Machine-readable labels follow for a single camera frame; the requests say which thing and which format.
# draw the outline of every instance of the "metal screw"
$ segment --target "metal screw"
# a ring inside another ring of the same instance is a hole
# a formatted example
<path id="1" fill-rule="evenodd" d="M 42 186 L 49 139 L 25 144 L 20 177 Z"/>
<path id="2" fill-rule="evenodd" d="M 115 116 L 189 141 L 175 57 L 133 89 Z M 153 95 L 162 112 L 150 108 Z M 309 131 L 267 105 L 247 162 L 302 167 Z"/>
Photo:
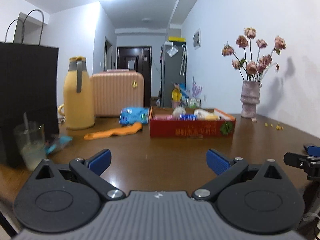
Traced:
<path id="1" fill-rule="evenodd" d="M 108 197 L 111 198 L 120 198 L 123 195 L 123 192 L 119 189 L 112 189 L 107 193 Z"/>
<path id="2" fill-rule="evenodd" d="M 197 190 L 195 191 L 195 195 L 196 195 L 197 197 L 209 197 L 210 194 L 211 194 L 210 191 L 207 190 L 207 189 L 197 189 Z"/>

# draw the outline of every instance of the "wooden table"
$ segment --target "wooden table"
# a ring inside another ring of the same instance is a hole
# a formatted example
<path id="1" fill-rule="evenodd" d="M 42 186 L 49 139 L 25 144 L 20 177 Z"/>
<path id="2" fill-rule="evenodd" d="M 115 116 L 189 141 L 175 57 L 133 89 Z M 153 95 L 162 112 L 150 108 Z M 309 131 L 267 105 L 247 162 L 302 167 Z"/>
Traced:
<path id="1" fill-rule="evenodd" d="M 55 163 L 68 163 L 76 157 L 89 158 L 104 148 L 112 153 L 111 166 L 102 177 L 128 194 L 131 190 L 186 190 L 195 189 L 215 178 L 206 164 L 205 154 L 214 148 L 230 158 L 245 158 L 249 163 L 263 163 L 275 159 L 297 188 L 305 188 L 307 175 L 303 170 L 286 166 L 286 152 L 302 153 L 304 143 L 320 145 L 320 139 L 293 127 L 283 125 L 276 130 L 277 122 L 258 116 L 258 122 L 236 115 L 233 138 L 156 138 L 150 139 L 149 127 L 134 135 L 84 141 L 89 132 L 119 127 L 118 118 L 98 118 L 93 128 L 62 133 L 74 137 L 63 151 L 52 156 Z M 273 128 L 265 127 L 265 122 Z M 13 202 L 30 172 L 25 167 L 11 169 L 0 166 L 0 198 Z"/>

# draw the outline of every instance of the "thermos lid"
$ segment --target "thermos lid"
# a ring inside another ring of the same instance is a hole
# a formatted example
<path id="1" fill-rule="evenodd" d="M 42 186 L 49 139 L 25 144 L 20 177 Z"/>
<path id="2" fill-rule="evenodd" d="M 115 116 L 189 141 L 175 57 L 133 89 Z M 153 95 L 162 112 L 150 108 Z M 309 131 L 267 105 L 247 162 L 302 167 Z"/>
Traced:
<path id="1" fill-rule="evenodd" d="M 69 59 L 69 62 L 75 62 L 75 61 L 85 61 L 87 58 L 86 57 L 82 57 L 82 56 L 77 56 L 77 57 L 71 57 Z"/>

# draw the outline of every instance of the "ceramic vase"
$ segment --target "ceramic vase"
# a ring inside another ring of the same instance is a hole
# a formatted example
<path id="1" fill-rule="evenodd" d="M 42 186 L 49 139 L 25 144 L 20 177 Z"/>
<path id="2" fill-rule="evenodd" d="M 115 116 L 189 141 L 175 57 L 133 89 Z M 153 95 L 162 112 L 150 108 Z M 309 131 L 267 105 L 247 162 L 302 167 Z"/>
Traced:
<path id="1" fill-rule="evenodd" d="M 254 118 L 257 115 L 257 104 L 260 103 L 260 83 L 243 81 L 241 92 L 242 112 L 244 118 Z"/>

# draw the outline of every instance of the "dark brown door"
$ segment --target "dark brown door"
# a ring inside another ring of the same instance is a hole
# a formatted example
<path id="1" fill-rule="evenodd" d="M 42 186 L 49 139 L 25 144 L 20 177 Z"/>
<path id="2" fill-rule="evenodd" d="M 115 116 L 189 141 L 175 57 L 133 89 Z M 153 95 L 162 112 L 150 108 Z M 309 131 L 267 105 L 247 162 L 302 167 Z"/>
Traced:
<path id="1" fill-rule="evenodd" d="M 151 105 L 152 47 L 118 47 L 117 68 L 135 70 L 144 78 L 144 105 Z"/>

